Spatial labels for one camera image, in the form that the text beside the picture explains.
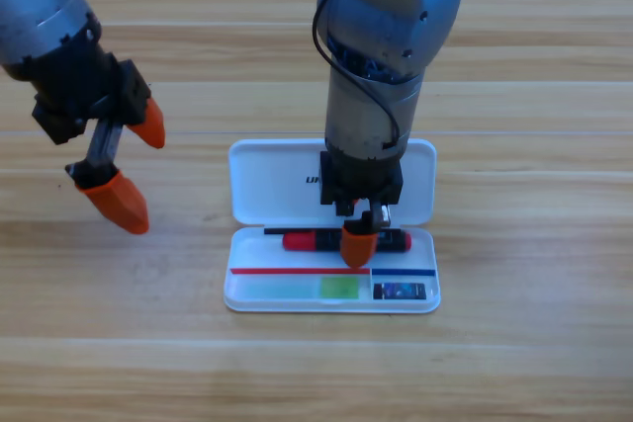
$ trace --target marker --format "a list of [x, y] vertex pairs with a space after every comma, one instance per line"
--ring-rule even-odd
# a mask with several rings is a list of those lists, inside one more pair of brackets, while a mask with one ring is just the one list
[[[282, 240], [287, 251], [332, 252], [340, 251], [341, 229], [313, 229], [307, 232], [289, 232]], [[411, 235], [400, 229], [379, 233], [376, 252], [407, 252], [411, 248]]]

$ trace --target red stripe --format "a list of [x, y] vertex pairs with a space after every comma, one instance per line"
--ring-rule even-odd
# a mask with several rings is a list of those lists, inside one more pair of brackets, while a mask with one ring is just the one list
[[230, 272], [236, 275], [250, 275], [250, 276], [283, 276], [283, 275], [297, 275], [297, 276], [322, 276], [322, 275], [343, 275], [343, 276], [368, 276], [370, 274], [369, 269], [305, 269], [305, 268], [247, 268], [238, 267], [231, 269]]

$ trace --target wood grain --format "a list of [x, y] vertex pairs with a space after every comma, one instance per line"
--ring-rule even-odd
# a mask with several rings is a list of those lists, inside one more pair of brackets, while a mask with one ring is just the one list
[[630, 422], [633, 0], [463, 0], [415, 134], [439, 153], [443, 301], [422, 317], [254, 315], [222, 293], [226, 155], [322, 134], [315, 0], [90, 0], [165, 113], [117, 164], [130, 236], [78, 194], [0, 77], [0, 420]]

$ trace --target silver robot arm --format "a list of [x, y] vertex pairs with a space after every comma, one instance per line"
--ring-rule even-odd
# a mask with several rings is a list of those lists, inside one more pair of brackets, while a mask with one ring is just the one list
[[446, 41], [459, 5], [318, 0], [315, 35], [329, 49], [332, 66], [321, 203], [335, 203], [337, 214], [351, 216], [356, 200], [369, 200], [371, 211], [361, 221], [346, 221], [350, 233], [375, 235], [389, 223], [387, 206], [400, 198], [400, 159], [424, 72]]
[[114, 158], [123, 126], [161, 148], [162, 114], [135, 65], [104, 52], [100, 38], [86, 0], [0, 0], [0, 64], [34, 86], [33, 117], [55, 144], [98, 120], [86, 159], [66, 171], [106, 218], [140, 234], [148, 229], [144, 198]]

